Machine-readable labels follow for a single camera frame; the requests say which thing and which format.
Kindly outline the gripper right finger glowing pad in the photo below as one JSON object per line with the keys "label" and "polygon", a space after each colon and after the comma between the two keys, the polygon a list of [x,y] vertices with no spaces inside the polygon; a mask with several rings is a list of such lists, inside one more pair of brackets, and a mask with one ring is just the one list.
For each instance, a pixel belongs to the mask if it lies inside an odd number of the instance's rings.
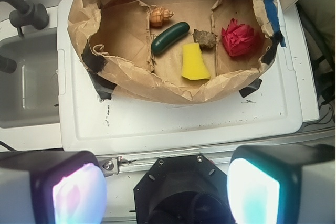
{"label": "gripper right finger glowing pad", "polygon": [[237,223],[335,223],[335,147],[242,145],[227,194]]}

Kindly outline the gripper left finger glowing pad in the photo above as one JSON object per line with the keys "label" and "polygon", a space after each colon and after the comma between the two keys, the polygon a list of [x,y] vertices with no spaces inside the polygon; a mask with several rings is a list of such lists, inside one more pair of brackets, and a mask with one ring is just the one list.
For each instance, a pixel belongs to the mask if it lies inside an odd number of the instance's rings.
{"label": "gripper left finger glowing pad", "polygon": [[100,223],[107,186],[89,151],[1,153],[1,223]]}

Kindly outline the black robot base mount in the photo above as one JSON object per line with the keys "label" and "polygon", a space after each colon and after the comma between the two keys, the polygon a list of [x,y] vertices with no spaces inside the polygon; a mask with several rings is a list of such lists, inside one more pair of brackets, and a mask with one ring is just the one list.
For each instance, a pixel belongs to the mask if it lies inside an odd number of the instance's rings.
{"label": "black robot base mount", "polygon": [[227,175],[208,159],[169,157],[135,185],[137,223],[235,223]]}

